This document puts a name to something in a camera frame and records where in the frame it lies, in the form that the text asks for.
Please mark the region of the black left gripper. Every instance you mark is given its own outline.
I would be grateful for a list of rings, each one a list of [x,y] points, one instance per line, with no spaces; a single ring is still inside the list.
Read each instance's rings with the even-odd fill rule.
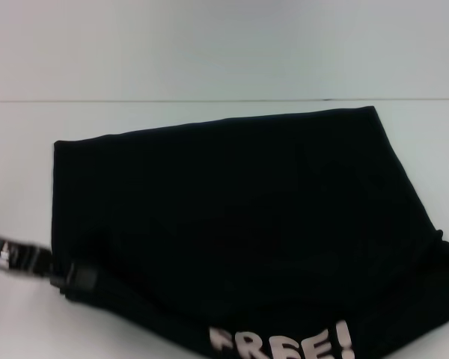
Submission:
[[[49,279],[62,295],[92,292],[98,267],[90,263],[53,263],[49,248],[0,237],[0,270],[27,277]]]

